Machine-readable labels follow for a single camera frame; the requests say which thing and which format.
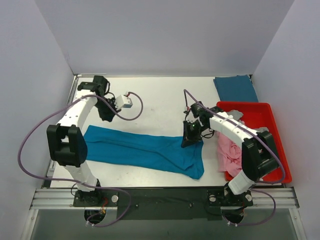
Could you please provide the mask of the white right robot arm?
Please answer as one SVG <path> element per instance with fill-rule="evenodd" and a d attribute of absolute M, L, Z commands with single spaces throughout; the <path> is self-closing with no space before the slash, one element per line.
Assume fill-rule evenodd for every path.
<path fill-rule="evenodd" d="M 202 133 L 209 129 L 225 136 L 240 148 L 241 170 L 226 184 L 223 192 L 223 199 L 227 204 L 236 204 L 241 199 L 241 194 L 261 182 L 263 177 L 283 168 L 274 137 L 269 131 L 251 129 L 221 108 L 207 108 L 202 102 L 186 106 L 184 114 L 186 117 L 192 114 L 194 120 L 183 121 L 182 148 L 200 142 Z"/>

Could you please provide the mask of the bright blue t-shirt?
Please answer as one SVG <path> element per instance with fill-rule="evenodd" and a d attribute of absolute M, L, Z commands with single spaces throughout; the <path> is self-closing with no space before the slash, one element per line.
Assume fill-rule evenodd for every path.
<path fill-rule="evenodd" d="M 84 140 L 90 161 L 178 173 L 199 180 L 203 142 L 182 148 L 181 136 L 129 133 L 90 125 Z"/>

